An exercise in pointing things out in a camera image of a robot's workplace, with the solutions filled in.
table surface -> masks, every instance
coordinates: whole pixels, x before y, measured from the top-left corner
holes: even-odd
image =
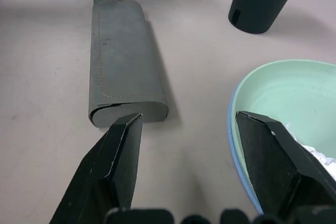
[[[145,124],[133,207],[180,221],[256,212],[238,178],[226,117],[239,81],[280,59],[336,63],[334,0],[289,0],[271,29],[233,27],[232,0],[136,0],[151,23],[171,113]],[[88,120],[93,0],[0,0],[0,223],[48,223],[103,135]]]

